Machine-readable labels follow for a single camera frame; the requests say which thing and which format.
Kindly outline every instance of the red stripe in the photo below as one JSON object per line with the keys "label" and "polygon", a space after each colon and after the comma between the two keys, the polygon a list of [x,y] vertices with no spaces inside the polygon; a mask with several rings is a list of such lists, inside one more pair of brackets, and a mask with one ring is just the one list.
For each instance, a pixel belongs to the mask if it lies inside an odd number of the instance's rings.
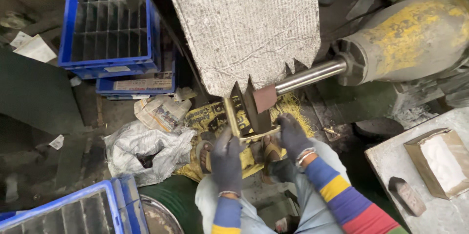
{"label": "red stripe", "polygon": [[399,224],[372,203],[370,207],[342,227],[348,234],[385,234],[399,227]]}

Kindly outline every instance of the white powder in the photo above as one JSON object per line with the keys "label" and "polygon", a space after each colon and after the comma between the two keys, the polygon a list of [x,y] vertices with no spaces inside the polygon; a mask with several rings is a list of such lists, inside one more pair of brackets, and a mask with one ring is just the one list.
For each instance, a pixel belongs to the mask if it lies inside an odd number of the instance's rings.
{"label": "white powder", "polygon": [[461,166],[454,155],[449,151],[448,145],[441,136],[427,140],[421,146],[422,153],[427,159],[430,169],[445,192],[459,185],[466,179]]}

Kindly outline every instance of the yellow stripe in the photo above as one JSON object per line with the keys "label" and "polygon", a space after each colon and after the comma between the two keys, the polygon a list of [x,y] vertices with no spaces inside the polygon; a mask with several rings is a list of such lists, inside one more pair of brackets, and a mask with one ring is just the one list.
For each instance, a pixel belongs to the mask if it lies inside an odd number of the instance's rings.
{"label": "yellow stripe", "polygon": [[343,179],[342,176],[338,175],[332,181],[327,183],[321,190],[320,193],[326,202],[331,201],[338,194],[342,193],[343,190],[347,189],[350,184]]}
{"label": "yellow stripe", "polygon": [[219,225],[212,225],[212,234],[240,234],[241,229],[237,227],[222,227]]}

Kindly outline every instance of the brown sanding pad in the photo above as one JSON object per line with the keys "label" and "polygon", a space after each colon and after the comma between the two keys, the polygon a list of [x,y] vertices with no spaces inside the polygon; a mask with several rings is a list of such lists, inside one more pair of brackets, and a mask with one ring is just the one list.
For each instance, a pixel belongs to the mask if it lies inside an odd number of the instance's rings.
{"label": "brown sanding pad", "polygon": [[275,84],[256,90],[252,93],[252,95],[254,96],[254,101],[256,102],[258,113],[269,109],[277,102]]}

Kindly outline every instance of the silver bracelet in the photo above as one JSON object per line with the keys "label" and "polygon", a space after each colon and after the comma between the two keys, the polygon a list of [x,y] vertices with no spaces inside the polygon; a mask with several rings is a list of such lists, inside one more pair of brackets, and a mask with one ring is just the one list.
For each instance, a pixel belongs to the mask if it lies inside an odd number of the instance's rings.
{"label": "silver bracelet", "polygon": [[310,154],[313,154],[315,153],[315,151],[311,151],[307,154],[305,154],[299,161],[298,161],[298,166],[301,166],[301,163],[304,161],[304,159],[306,159],[306,157],[308,157]]}

